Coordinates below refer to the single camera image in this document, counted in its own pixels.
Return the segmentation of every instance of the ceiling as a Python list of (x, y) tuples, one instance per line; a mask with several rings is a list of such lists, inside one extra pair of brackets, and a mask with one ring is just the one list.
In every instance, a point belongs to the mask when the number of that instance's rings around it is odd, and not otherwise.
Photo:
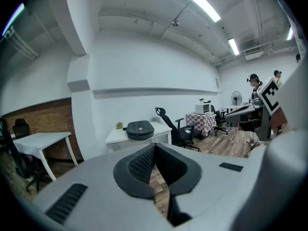
[[(100, 30), (132, 31), (168, 40), (218, 65), (233, 56), (229, 38), (235, 39), (240, 52), (258, 44), (275, 49), (296, 46), (294, 39), (285, 40), (290, 24), (276, 0), (207, 1), (221, 17), (216, 23), (191, 0), (100, 0), (93, 11), (99, 11)], [(37, 17), (55, 40), (64, 38), (48, 0), (27, 0), (25, 5), (13, 26), (26, 42), (45, 34)], [(174, 20), (179, 26), (171, 25)], [(42, 50), (37, 43), (33, 47)], [(17, 52), (7, 42), (2, 42), (0, 51), (1, 65)]]

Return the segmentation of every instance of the white wall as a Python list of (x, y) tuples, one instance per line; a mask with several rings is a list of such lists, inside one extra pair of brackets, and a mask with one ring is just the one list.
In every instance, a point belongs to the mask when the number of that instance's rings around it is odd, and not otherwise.
[(21, 62), (10, 65), (9, 73), (1, 78), (0, 115), (70, 97), (66, 78), (72, 56), (67, 42), (61, 41), (46, 49), (35, 61), (23, 57)]
[(257, 74), (262, 82), (274, 77), (274, 71), (282, 72), (282, 83), (285, 83), (297, 67), (295, 59), (298, 52), (283, 52), (273, 55), (263, 55), (250, 61), (245, 58), (222, 66), (218, 71), (221, 76), (223, 105), (232, 105), (231, 95), (234, 91), (242, 94), (243, 102), (248, 102), (253, 90), (246, 81), (250, 74)]
[(123, 32), (101, 32), (90, 56), (89, 85), (96, 137), (104, 141), (118, 121), (164, 121), (155, 107), (166, 109), (175, 123), (193, 112), (199, 98), (221, 105), (218, 71), (175, 44)]
[(198, 55), (134, 33), (100, 32), (91, 54), (92, 90), (177, 88), (216, 91), (218, 71)]

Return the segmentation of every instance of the brick wall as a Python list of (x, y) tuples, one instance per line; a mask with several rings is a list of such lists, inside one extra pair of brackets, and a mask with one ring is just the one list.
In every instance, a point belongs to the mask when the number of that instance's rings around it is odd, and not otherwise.
[[(30, 134), (39, 132), (70, 132), (69, 140), (77, 160), (82, 160), (72, 118), (71, 99), (64, 99), (44, 104), (35, 105), (29, 108), (18, 110), (4, 116), (7, 120), (8, 127), (13, 133), (15, 120), (23, 118), (29, 124)], [(44, 149), (47, 158), (70, 159), (65, 140)]]

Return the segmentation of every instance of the air vent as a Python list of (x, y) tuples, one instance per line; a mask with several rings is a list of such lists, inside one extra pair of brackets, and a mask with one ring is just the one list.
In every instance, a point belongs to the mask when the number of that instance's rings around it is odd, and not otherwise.
[(221, 163), (219, 165), (220, 167), (224, 167), (226, 169), (234, 170), (237, 172), (241, 172), (243, 169), (243, 166), (235, 165), (235, 164), (228, 164), (228, 163)]
[(75, 205), (80, 200), (88, 187), (74, 183), (53, 206), (46, 212), (46, 215), (56, 222), (63, 224)]
[(260, 46), (248, 49), (245, 51), (245, 59), (251, 60), (260, 57), (263, 54), (262, 48)]

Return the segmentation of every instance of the small plant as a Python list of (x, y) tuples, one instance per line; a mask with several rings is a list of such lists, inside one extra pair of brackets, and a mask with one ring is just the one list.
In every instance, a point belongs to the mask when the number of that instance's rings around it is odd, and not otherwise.
[(123, 123), (122, 122), (118, 122), (116, 125), (115, 125), (116, 129), (121, 129), (123, 128)]

